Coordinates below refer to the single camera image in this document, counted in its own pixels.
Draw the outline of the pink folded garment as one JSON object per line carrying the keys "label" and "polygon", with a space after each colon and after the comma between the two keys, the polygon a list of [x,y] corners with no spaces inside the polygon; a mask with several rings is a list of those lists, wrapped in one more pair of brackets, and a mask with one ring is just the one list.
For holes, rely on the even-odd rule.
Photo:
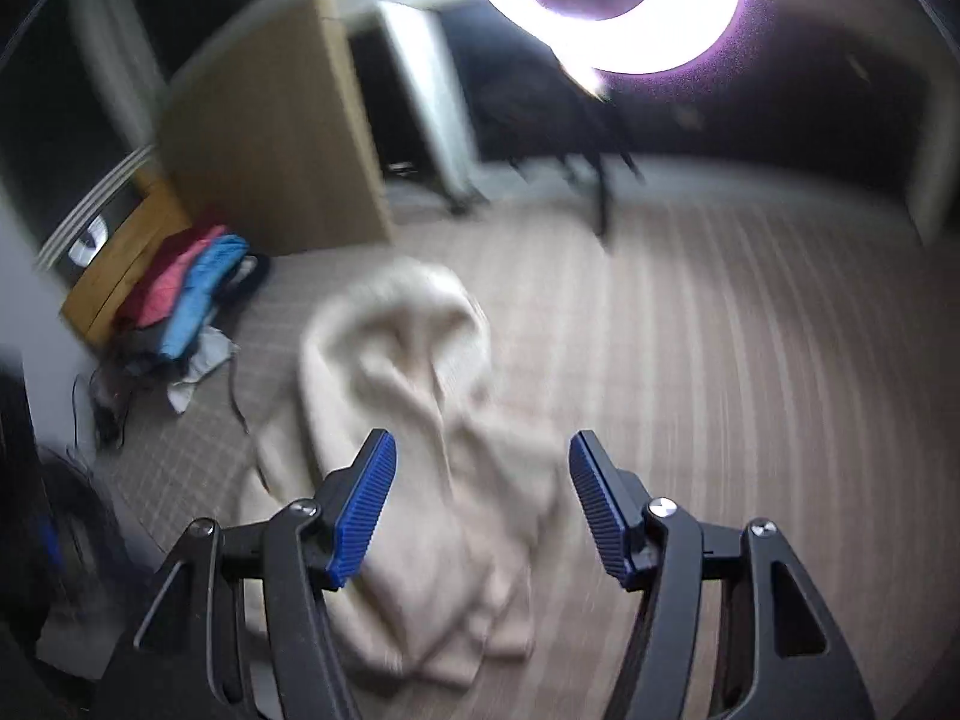
{"label": "pink folded garment", "polygon": [[117,333],[140,330],[171,316],[187,271],[225,232],[224,224],[206,223],[167,236],[114,314],[112,328]]}

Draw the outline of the dark folded garments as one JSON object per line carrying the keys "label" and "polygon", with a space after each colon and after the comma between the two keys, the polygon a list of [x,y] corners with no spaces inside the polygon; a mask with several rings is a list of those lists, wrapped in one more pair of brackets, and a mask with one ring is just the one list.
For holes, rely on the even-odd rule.
{"label": "dark folded garments", "polygon": [[[236,314],[262,288],[270,270],[272,270],[272,262],[267,255],[247,252],[244,259],[238,265],[233,266],[233,270],[229,271],[223,281],[218,284],[217,291],[213,294],[212,309],[206,314],[203,327],[207,325],[218,327],[218,323],[224,317]],[[156,349],[160,346],[161,337],[168,320],[169,317],[166,320],[161,320],[160,323],[151,325],[151,327],[121,333],[116,338],[114,351],[112,351],[112,362],[127,377],[131,379],[159,379],[163,376],[169,376],[172,372],[181,372],[184,369],[187,358],[197,346],[197,337],[200,332],[197,333],[197,337],[194,338],[182,358],[175,361],[165,361],[158,356]]]}

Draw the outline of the white folded garment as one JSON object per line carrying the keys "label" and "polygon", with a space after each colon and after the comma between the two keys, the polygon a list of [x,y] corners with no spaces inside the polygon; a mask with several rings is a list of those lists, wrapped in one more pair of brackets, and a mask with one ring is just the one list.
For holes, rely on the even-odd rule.
{"label": "white folded garment", "polygon": [[167,403],[176,415],[189,410],[197,387],[213,372],[231,361],[236,345],[219,328],[207,325],[200,330],[197,346],[184,369],[167,384]]}

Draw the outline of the small orange wooden board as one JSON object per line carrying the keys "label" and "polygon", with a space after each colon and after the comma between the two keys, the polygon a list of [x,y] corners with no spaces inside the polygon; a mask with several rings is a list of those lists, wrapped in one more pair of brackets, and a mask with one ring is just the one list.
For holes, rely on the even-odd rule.
{"label": "small orange wooden board", "polygon": [[76,338],[94,353],[109,344],[112,317],[161,242],[192,224],[174,188],[156,169],[140,167],[132,184],[142,201],[99,250],[60,307],[60,316]]}

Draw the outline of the large light wooden board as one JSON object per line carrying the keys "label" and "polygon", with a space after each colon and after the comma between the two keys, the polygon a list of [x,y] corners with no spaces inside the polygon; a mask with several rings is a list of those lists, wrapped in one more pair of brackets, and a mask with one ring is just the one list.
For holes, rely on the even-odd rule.
{"label": "large light wooden board", "polygon": [[220,216],[264,254],[392,238],[335,0],[298,0],[240,37],[171,99],[156,137],[190,215]]}

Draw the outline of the cream knitted sweater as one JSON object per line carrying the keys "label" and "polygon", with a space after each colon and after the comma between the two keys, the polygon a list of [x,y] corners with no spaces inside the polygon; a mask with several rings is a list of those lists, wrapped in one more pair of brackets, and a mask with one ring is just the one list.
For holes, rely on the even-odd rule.
{"label": "cream knitted sweater", "polygon": [[454,271],[395,259],[324,299],[254,434],[236,500],[265,520],[348,465],[374,429],[397,470],[358,577],[329,603],[358,665],[466,689],[535,639],[532,556],[562,489],[563,442],[488,403],[491,330]]}

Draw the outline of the black light tripod stand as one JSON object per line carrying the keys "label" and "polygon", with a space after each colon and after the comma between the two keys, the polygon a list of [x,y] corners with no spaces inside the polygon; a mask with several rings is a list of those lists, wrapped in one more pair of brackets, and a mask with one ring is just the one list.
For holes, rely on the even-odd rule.
{"label": "black light tripod stand", "polygon": [[589,93],[575,82],[558,59],[544,49],[524,55],[521,130],[529,140],[529,153],[553,156],[571,179],[568,158],[579,154],[596,177],[596,236],[607,244],[612,238],[613,193],[604,153],[608,146],[640,181],[643,178],[630,154],[628,132],[622,116],[599,93]]}

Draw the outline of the blue folded garment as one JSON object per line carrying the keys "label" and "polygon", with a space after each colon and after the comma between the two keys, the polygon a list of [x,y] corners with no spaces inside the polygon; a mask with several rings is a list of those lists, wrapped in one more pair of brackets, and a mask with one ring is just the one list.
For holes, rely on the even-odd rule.
{"label": "blue folded garment", "polygon": [[182,358],[203,327],[218,284],[244,259],[249,244],[228,232],[218,236],[190,265],[156,353],[165,361]]}

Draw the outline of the beige plaid table mat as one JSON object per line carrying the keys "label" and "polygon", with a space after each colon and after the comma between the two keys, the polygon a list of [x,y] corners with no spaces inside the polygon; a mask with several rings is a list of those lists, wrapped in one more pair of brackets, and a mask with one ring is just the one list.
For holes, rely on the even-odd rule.
{"label": "beige plaid table mat", "polygon": [[[775,205],[622,205],[610,249],[569,206],[413,219],[395,250],[454,270],[493,325],[491,405],[553,433],[563,466],[587,427],[701,520],[774,520],[895,717],[958,631],[957,239]],[[393,253],[275,260],[233,335],[251,426],[314,305]],[[197,515],[226,522],[251,463],[224,374],[180,418],[140,395],[101,466],[161,551]],[[602,571],[565,483],[527,663],[469,692],[359,689],[364,717],[602,717],[640,599]]]}

